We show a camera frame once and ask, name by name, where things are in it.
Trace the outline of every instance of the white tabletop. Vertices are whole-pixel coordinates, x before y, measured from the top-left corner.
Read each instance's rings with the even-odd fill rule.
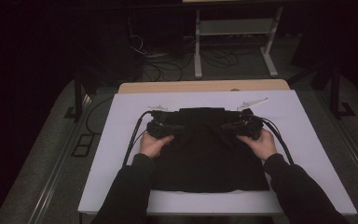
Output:
[[[348,193],[310,124],[295,91],[213,91],[117,94],[103,129],[89,178],[78,207],[82,213],[96,213],[121,168],[131,134],[138,118],[149,106],[161,105],[170,111],[190,107],[223,107],[235,111],[243,101],[268,97],[264,104],[252,108],[255,115],[270,119],[279,128],[293,160],[324,189],[342,214],[356,214]],[[139,132],[145,130],[151,117],[146,115]],[[276,140],[278,151],[282,146]],[[135,144],[129,158],[139,151]],[[230,193],[183,193],[152,190],[147,208],[149,214],[187,215],[273,215],[282,213],[275,193],[241,191]]]

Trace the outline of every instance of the cable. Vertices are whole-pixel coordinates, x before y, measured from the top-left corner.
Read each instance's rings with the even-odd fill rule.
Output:
[[[168,58],[168,61],[158,61],[161,60],[161,58]],[[160,53],[160,54],[152,54],[152,55],[148,55],[146,56],[146,59],[150,62],[150,63],[171,63],[171,62],[175,62],[176,60],[180,59],[181,57],[176,54],[176,53]]]
[[[282,139],[281,133],[278,130],[278,127],[271,120],[260,118],[255,115],[245,115],[244,117],[259,119],[263,123],[265,123],[269,127],[269,129],[274,133],[274,135],[277,137],[278,141],[281,143],[281,145],[283,147],[283,151],[286,154],[286,157],[287,157],[287,160],[289,160],[289,163],[291,165],[295,164],[292,159],[292,155],[290,154],[289,148],[287,148],[287,145],[283,142],[283,139]]]
[[[88,113],[88,115],[87,115],[87,117],[86,117],[86,129],[87,129],[87,131],[89,131],[89,133],[92,133],[92,134],[95,134],[95,135],[102,135],[102,133],[96,133],[96,132],[94,132],[94,131],[90,128],[90,126],[89,126],[90,116],[91,116],[92,112],[93,112],[96,108],[98,108],[98,107],[99,107],[100,105],[102,105],[103,103],[106,103],[107,101],[112,100],[112,99],[113,99],[113,97],[109,97],[109,98],[103,100],[102,102],[100,102],[100,103],[98,103],[96,106],[94,106],[94,107],[91,109],[91,111]]]
[[[135,145],[135,143],[138,141],[138,139],[146,132],[146,130],[144,130],[143,132],[141,132],[138,137],[136,137],[135,141],[133,142],[133,144]]]
[[[191,54],[189,56],[189,59],[186,61],[186,63],[184,65],[178,65],[176,63],[172,63],[173,60],[168,60],[168,61],[156,61],[156,62],[153,62],[153,61],[146,61],[145,65],[146,66],[152,66],[154,68],[156,68],[156,70],[158,71],[158,77],[155,78],[155,79],[152,79],[150,77],[150,75],[146,72],[146,70],[144,71],[145,75],[148,76],[149,80],[150,81],[159,81],[159,79],[162,77],[162,79],[164,81],[180,81],[182,78],[183,78],[183,75],[184,75],[184,71],[183,69],[188,67],[190,65],[190,63],[192,62],[193,60],[193,56],[194,54]],[[174,72],[174,71],[179,71],[180,72],[180,75],[178,78],[175,78],[175,79],[167,79],[166,78],[166,74],[162,71],[162,70],[165,70],[165,71],[170,71],[170,72]]]
[[[224,45],[225,38],[219,38],[219,42]],[[241,39],[241,42],[238,46],[235,46],[233,50],[222,50],[217,48],[216,46],[212,46],[210,44],[206,44],[209,49],[200,54],[201,59],[205,61],[208,65],[217,67],[217,68],[229,68],[232,65],[238,64],[240,61],[237,56],[246,55],[249,53],[253,53],[258,48],[253,48],[250,51],[244,53],[238,53],[238,49],[240,49],[245,42],[245,38]]]
[[[147,54],[147,51],[145,51],[144,49],[142,49],[144,47],[144,40],[138,36],[138,35],[131,35],[131,37],[138,37],[139,40],[141,40],[141,46],[137,49],[135,47],[130,47],[131,49],[135,50],[136,52],[140,53],[140,54],[143,54],[143,55],[146,55]]]
[[[135,144],[135,136],[136,134],[138,133],[138,130],[139,130],[139,126],[141,126],[141,123],[142,123],[142,118],[146,115],[146,114],[151,114],[151,111],[146,111],[144,112],[141,117],[138,119],[138,121],[136,122],[136,125],[135,125],[135,128],[132,132],[132,136],[131,136],[131,140],[130,140],[130,143],[129,143],[129,147],[127,148],[127,152],[126,152],[126,156],[124,157],[124,161],[123,161],[123,166],[125,166],[127,164],[127,161],[129,160],[129,156],[130,156],[130,153],[132,151],[132,148],[133,148],[133,145]]]

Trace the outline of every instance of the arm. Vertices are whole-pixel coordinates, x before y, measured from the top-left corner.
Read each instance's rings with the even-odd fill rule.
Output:
[[[277,153],[269,131],[263,129],[256,141],[246,136],[238,138],[265,161],[264,169],[271,176],[271,187],[290,223],[349,223],[300,166],[287,164],[283,156]]]
[[[145,133],[141,140],[140,153],[135,155],[131,166],[118,171],[103,206],[92,224],[146,222],[146,209],[150,195],[150,175],[155,168],[152,159],[159,155],[163,146],[173,136],[155,139]]]

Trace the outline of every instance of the person's right hand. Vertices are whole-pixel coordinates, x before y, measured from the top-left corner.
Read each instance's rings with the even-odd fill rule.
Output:
[[[246,143],[254,154],[263,161],[266,161],[271,155],[278,153],[272,133],[265,129],[261,130],[260,138],[257,140],[253,140],[248,136],[237,135],[237,137]]]

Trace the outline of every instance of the person's left hand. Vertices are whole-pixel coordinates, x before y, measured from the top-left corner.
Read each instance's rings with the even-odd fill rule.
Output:
[[[144,133],[141,139],[141,149],[140,153],[145,154],[150,159],[153,159],[159,156],[161,148],[169,144],[173,140],[173,135],[163,137],[161,139],[156,139],[152,137],[149,133]]]

